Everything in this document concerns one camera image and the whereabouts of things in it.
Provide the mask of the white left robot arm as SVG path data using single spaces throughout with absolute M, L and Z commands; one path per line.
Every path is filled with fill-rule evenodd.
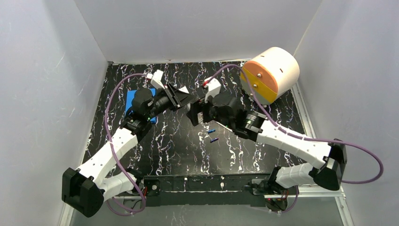
M 86 217 L 95 215 L 102 204 L 126 191 L 137 191 L 145 205 L 145 196 L 138 183 L 143 176 L 137 170 L 121 169 L 121 173 L 107 178 L 109 171 L 120 166 L 120 159 L 146 136 L 152 127 L 151 119 L 169 109 L 176 111 L 188 105 L 194 95 L 186 88 L 171 84 L 157 89 L 135 92 L 124 121 L 109 141 L 77 169 L 68 168 L 62 176 L 62 201 Z

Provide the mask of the white remote control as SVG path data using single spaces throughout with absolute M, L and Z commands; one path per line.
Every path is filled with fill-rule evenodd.
M 178 91 L 180 93 L 189 94 L 189 91 L 186 86 L 181 87 Z

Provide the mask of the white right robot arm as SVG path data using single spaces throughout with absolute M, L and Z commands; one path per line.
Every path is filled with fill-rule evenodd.
M 199 123 L 199 113 L 203 122 L 216 121 L 240 138 L 277 147 L 305 161 L 293 167 L 275 167 L 267 180 L 254 182 L 253 188 L 282 192 L 293 186 L 317 184 L 332 191 L 340 189 L 347 162 L 344 145 L 311 141 L 295 131 L 275 126 L 266 115 L 245 110 L 234 97 L 224 94 L 190 104 L 187 117 L 193 126 Z

